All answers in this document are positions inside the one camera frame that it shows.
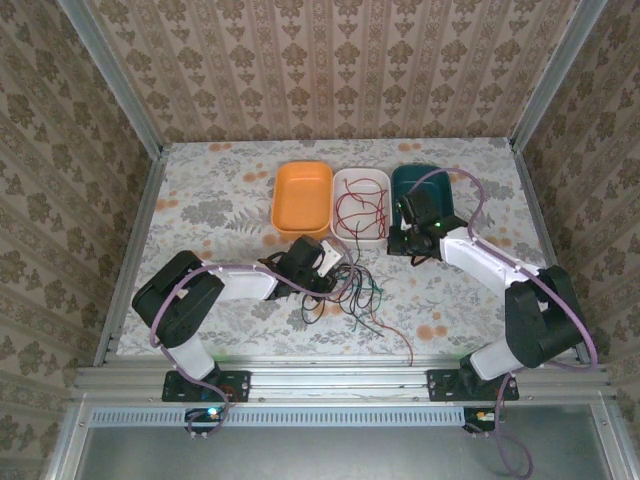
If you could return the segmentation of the aluminium frame long rail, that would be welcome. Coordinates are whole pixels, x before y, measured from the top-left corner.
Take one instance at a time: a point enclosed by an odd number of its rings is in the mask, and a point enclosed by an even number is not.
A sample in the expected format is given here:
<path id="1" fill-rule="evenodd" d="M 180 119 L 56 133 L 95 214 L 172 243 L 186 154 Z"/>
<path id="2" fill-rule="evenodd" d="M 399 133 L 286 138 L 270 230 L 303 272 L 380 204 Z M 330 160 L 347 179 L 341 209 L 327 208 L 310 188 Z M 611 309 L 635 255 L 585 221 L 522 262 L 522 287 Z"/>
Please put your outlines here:
<path id="1" fill-rule="evenodd" d="M 235 360 L 222 364 L 221 369 L 251 374 L 251 404 L 405 405 L 428 400 L 429 370 L 455 365 L 449 360 L 406 366 L 380 361 L 358 365 L 353 359 L 329 363 L 269 359 Z M 169 363 L 160 357 L 115 358 L 99 367 L 80 369 L 74 386 L 78 397 L 95 402 L 157 403 L 169 370 Z M 580 405 L 616 396 L 604 370 L 576 373 L 547 367 L 519 372 L 515 381 L 520 401 L 526 405 Z"/>

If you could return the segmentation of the grey metal panel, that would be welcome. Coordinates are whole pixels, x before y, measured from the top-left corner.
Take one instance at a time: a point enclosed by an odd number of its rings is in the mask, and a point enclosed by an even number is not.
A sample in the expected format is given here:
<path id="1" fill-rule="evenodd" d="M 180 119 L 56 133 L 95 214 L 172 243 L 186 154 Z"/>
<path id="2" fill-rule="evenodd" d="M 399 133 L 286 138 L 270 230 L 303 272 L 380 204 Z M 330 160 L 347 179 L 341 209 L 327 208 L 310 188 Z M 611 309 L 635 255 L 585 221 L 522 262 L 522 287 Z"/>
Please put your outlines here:
<path id="1" fill-rule="evenodd" d="M 513 480 L 493 440 L 457 428 L 90 432 L 74 480 Z"/>

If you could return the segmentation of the aluminium frame post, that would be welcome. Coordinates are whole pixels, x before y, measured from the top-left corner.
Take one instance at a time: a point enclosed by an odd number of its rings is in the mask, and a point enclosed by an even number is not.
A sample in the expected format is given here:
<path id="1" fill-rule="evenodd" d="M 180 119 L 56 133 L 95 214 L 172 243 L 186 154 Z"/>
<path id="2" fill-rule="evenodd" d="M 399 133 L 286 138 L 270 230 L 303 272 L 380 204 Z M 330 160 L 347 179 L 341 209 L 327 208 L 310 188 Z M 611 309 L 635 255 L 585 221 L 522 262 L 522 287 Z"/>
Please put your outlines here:
<path id="1" fill-rule="evenodd" d="M 85 0 L 57 0 L 87 49 L 138 139 L 153 161 L 161 157 L 163 140 L 117 59 L 105 30 Z"/>
<path id="2" fill-rule="evenodd" d="M 608 3 L 609 0 L 579 0 L 510 136 L 514 151 L 522 152 L 526 147 Z"/>

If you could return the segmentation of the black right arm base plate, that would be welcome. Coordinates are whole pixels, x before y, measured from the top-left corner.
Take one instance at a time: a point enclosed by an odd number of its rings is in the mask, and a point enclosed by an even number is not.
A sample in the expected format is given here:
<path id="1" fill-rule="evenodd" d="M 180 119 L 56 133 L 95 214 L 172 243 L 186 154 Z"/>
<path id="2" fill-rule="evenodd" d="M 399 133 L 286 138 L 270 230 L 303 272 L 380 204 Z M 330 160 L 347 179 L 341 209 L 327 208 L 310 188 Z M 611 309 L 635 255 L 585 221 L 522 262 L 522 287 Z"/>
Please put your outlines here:
<path id="1" fill-rule="evenodd" d="M 432 369 L 426 372 L 431 402 L 495 402 L 507 375 L 481 379 L 473 370 Z"/>

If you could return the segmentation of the white plastic bin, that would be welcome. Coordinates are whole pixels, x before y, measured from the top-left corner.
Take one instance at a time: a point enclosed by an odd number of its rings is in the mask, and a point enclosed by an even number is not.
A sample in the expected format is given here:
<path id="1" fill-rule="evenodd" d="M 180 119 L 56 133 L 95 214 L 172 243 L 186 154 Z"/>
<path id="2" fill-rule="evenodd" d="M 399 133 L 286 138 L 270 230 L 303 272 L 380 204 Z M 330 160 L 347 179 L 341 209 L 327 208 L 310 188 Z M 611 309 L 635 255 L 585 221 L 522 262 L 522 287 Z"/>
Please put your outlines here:
<path id="1" fill-rule="evenodd" d="M 391 181 L 382 170 L 345 168 L 333 176 L 331 232 L 351 248 L 384 248 L 392 226 Z"/>

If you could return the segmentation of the orange plastic bin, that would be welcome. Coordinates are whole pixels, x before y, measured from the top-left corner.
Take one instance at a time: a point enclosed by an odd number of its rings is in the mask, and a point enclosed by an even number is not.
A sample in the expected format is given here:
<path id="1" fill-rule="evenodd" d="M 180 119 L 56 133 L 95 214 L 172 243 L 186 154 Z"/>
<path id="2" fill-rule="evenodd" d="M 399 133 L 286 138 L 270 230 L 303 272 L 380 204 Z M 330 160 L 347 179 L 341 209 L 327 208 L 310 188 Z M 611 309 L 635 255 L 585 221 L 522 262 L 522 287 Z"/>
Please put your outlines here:
<path id="1" fill-rule="evenodd" d="M 293 161 L 278 169 L 271 223 L 282 237 L 320 240 L 329 233 L 332 205 L 333 172 L 326 163 Z"/>

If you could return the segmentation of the aluminium frame side rail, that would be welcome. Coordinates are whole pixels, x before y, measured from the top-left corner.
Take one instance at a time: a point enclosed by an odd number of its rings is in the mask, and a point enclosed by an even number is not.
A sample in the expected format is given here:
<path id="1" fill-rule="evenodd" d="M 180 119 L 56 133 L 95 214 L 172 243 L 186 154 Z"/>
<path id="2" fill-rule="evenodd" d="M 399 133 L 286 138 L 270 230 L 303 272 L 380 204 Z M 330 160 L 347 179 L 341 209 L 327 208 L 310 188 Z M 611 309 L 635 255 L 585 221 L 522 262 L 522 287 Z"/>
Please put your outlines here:
<path id="1" fill-rule="evenodd" d="M 115 290 L 106 315 L 103 331 L 93 360 L 93 367 L 100 367 L 110 352 L 110 344 L 117 341 L 130 307 L 132 292 L 137 278 L 151 220 L 164 178 L 164 170 L 171 149 L 164 148 L 152 162 L 140 199 L 136 218 L 131 229 L 124 261 L 119 272 Z"/>
<path id="2" fill-rule="evenodd" d="M 541 247 L 541 251 L 543 253 L 544 259 L 548 266 L 552 264 L 557 264 L 558 263 L 557 256 L 554 251 L 554 247 L 551 242 L 551 237 L 549 235 L 547 226 L 545 224 L 544 215 L 542 213 L 540 203 L 538 201 L 536 191 L 535 191 L 533 182 L 531 180 L 530 174 L 528 172 L 523 154 L 511 143 L 509 143 L 509 146 L 513 154 L 514 164 L 516 166 L 519 179 L 521 181 L 522 189 L 527 199 L 529 210 L 532 216 L 532 221 L 540 242 L 540 247 Z M 568 364 L 562 364 L 555 360 L 548 361 L 548 364 L 553 365 L 560 369 L 575 371 L 575 372 L 581 372 L 581 371 L 587 371 L 587 370 L 593 371 L 593 372 L 600 371 L 602 369 L 602 366 L 599 364 L 597 348 L 584 321 L 581 320 L 577 324 L 576 328 L 578 329 L 582 337 L 582 341 L 575 346 L 577 359 L 579 360 L 579 365 L 572 366 Z"/>

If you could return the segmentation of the teal plastic bin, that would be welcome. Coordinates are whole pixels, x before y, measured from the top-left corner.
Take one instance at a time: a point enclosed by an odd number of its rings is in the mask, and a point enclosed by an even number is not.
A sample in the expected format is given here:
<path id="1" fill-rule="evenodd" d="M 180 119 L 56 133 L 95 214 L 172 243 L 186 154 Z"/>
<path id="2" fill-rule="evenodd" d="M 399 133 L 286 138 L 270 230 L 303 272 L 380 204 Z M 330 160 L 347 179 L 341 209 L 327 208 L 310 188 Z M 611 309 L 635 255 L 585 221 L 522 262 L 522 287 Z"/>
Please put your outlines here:
<path id="1" fill-rule="evenodd" d="M 393 207 L 393 226 L 400 226 L 401 212 L 397 206 L 400 198 L 406 195 L 416 182 L 428 173 L 438 169 L 436 165 L 405 164 L 397 167 L 391 175 L 391 198 Z M 418 187 L 425 191 L 438 208 L 442 217 L 454 214 L 451 182 L 446 172 L 437 173 L 422 181 Z"/>

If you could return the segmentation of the floral tablecloth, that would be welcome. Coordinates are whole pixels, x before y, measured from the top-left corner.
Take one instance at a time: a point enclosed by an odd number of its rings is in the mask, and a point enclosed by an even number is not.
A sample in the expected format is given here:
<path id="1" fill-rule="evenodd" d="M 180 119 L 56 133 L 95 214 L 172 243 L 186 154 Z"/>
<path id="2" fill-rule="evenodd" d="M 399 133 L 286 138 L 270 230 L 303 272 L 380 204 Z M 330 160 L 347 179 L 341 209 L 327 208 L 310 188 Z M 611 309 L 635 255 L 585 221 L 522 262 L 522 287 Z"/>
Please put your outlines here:
<path id="1" fill-rule="evenodd" d="M 489 242 L 537 266 L 546 265 L 508 142 L 503 138 L 380 139 L 175 145 L 138 269 L 146 283 L 175 254 L 190 250 L 207 263 L 250 264 L 288 244 L 272 226 L 278 169 L 316 160 L 333 171 L 364 167 L 392 173 L 405 164 L 452 169 L 455 212 L 468 218 L 485 196 L 475 228 Z M 200 335 L 218 359 L 321 359 L 465 355 L 504 329 L 498 297 L 459 269 L 430 260 L 412 267 L 384 249 L 365 250 L 361 263 L 382 295 L 361 321 L 334 304 L 291 296 L 276 301 L 216 304 Z"/>

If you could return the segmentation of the small black controller board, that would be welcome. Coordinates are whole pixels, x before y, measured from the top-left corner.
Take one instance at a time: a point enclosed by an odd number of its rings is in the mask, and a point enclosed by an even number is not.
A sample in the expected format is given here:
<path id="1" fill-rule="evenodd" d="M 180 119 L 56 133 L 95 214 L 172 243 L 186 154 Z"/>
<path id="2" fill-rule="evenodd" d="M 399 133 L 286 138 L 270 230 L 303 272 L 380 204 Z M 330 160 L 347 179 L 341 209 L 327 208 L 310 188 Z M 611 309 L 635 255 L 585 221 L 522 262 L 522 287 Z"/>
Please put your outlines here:
<path id="1" fill-rule="evenodd" d="M 192 439 L 208 438 L 221 428 L 226 416 L 227 409 L 222 406 L 187 410 L 184 416 L 185 430 Z"/>
<path id="2" fill-rule="evenodd" d="M 499 417 L 495 407 L 464 407 L 463 429 L 472 435 L 493 435 L 497 432 Z"/>

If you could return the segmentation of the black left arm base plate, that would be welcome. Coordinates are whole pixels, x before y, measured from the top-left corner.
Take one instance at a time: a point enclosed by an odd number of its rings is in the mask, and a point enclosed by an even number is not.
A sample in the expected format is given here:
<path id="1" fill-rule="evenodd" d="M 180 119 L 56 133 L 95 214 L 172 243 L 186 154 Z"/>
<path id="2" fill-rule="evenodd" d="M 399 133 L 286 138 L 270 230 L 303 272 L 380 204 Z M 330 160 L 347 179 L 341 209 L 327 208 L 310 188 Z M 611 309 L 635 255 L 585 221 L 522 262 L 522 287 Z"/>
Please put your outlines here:
<path id="1" fill-rule="evenodd" d="M 203 379 L 215 385 L 227 395 L 231 403 L 245 403 L 249 399 L 251 373 L 249 371 L 213 372 Z M 186 380 L 179 372 L 169 371 L 165 375 L 161 399 L 163 402 L 223 402 L 222 397 L 210 388 Z"/>

